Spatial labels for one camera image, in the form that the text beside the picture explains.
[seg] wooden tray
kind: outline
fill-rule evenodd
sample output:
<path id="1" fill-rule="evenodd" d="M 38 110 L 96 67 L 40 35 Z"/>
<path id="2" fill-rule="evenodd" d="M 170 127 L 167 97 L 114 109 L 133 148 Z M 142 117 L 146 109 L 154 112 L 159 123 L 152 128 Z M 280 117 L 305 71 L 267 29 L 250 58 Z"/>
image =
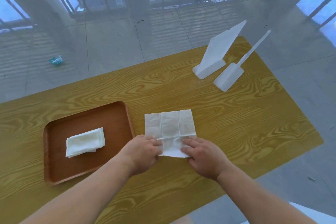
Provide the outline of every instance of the wooden tray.
<path id="1" fill-rule="evenodd" d="M 67 138 L 103 128 L 105 146 L 72 158 L 65 157 Z M 44 180 L 55 185 L 97 170 L 134 137 L 127 106 L 117 101 L 49 122 L 43 131 Z"/>

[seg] debris on floor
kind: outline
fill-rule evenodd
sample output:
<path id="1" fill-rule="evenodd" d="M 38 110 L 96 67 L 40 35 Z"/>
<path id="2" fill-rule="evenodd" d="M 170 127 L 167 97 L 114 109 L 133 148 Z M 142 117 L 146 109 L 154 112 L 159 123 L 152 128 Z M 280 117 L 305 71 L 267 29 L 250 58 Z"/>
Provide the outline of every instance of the debris on floor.
<path id="1" fill-rule="evenodd" d="M 53 57 L 52 59 L 49 59 L 49 62 L 53 65 L 59 65 L 63 62 L 62 56 L 59 55 L 58 57 Z"/>

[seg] folded napkin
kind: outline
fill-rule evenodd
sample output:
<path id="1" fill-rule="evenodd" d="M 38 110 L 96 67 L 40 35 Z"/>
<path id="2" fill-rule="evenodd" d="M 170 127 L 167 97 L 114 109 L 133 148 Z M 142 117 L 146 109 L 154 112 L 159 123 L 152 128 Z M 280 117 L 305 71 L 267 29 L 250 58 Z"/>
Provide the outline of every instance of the folded napkin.
<path id="1" fill-rule="evenodd" d="M 145 134 L 162 140 L 162 156 L 187 158 L 180 151 L 183 138 L 195 136 L 191 110 L 145 114 Z"/>
<path id="2" fill-rule="evenodd" d="M 94 152 L 105 145 L 103 128 L 97 128 L 66 139 L 65 157 Z"/>

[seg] tray rim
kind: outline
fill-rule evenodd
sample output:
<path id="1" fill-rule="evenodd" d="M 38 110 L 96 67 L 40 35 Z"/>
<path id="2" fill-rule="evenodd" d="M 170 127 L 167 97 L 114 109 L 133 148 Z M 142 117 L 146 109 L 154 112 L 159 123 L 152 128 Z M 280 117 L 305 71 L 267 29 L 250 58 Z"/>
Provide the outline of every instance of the tray rim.
<path id="1" fill-rule="evenodd" d="M 60 181 L 56 181 L 56 182 L 52 182 L 50 181 L 50 171 L 49 171 L 49 159 L 47 157 L 47 150 L 48 150 L 48 140 L 47 140 L 47 135 L 48 135 L 48 127 L 50 126 L 51 123 L 53 122 L 56 122 L 58 120 L 61 120 L 61 119 L 64 119 L 66 117 L 69 117 L 69 116 L 72 116 L 72 115 L 76 115 L 76 114 L 79 114 L 79 113 L 82 113 L 82 112 L 86 112 L 86 111 L 89 111 L 89 110 L 92 110 L 92 109 L 95 109 L 95 108 L 100 108 L 100 107 L 103 107 L 103 106 L 106 106 L 106 105 L 111 105 L 111 104 L 116 104 L 116 103 L 120 103 L 122 104 L 124 107 L 125 107 L 125 110 L 126 110 L 126 114 L 127 114 L 127 118 L 128 118 L 128 121 L 129 121 L 129 125 L 130 125 L 130 128 L 131 128 L 131 133 L 132 133 L 132 137 L 134 138 L 135 137 L 135 134 L 134 134 L 134 130 L 133 130 L 133 125 L 132 125 L 132 120 L 131 120 L 131 117 L 129 115 L 129 111 L 128 111 L 128 106 L 127 104 L 124 102 L 124 101 L 121 101 L 121 100 L 118 100 L 118 101 L 114 101 L 114 102 L 111 102 L 111 103 L 108 103 L 108 104 L 104 104 L 104 105 L 101 105 L 101 106 L 97 106 L 97 107 L 93 107 L 91 109 L 87 109 L 87 110 L 84 110 L 84 111 L 81 111 L 81 112 L 77 112 L 77 113 L 73 113 L 71 115 L 67 115 L 67 116 L 64 116 L 64 117 L 61 117 L 61 118 L 58 118 L 56 120 L 52 120 L 52 121 L 49 121 L 45 126 L 44 126 L 44 129 L 43 129 L 43 177 L 44 177 L 44 182 L 48 185 L 56 185 L 56 184 L 60 184 L 62 182 L 65 182 L 65 181 L 68 181 L 68 180 L 71 180 L 73 178 L 76 178 L 78 176 L 81 176 L 81 175 L 85 175 L 87 173 L 90 173 L 90 172 L 93 172 L 93 171 L 96 171 L 98 170 L 100 167 L 102 167 L 103 165 L 100 165 L 98 167 L 95 167 L 95 168 L 91 168 L 87 171 L 84 171 L 84 172 L 81 172 L 77 175 L 73 175 L 73 176 L 70 176 L 68 178 L 65 178 L 63 180 L 60 180 Z"/>

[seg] yellow table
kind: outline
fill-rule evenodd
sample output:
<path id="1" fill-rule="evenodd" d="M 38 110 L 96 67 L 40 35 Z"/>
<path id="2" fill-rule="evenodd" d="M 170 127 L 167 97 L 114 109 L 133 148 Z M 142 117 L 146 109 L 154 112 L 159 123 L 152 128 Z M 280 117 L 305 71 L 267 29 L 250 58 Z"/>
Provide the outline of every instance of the yellow table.
<path id="1" fill-rule="evenodd" d="M 251 48 L 238 37 L 228 65 Z M 114 101 L 128 105 L 136 134 L 144 114 L 192 109 L 199 137 L 216 143 L 252 178 L 323 143 L 322 138 L 256 53 L 227 91 L 214 79 L 199 80 L 192 68 L 206 46 L 0 104 L 0 216 L 18 223 L 85 176 L 49 187 L 43 180 L 44 126 L 51 120 Z M 222 196 L 186 159 L 162 157 L 148 172 L 132 177 L 98 223 L 170 223 Z"/>

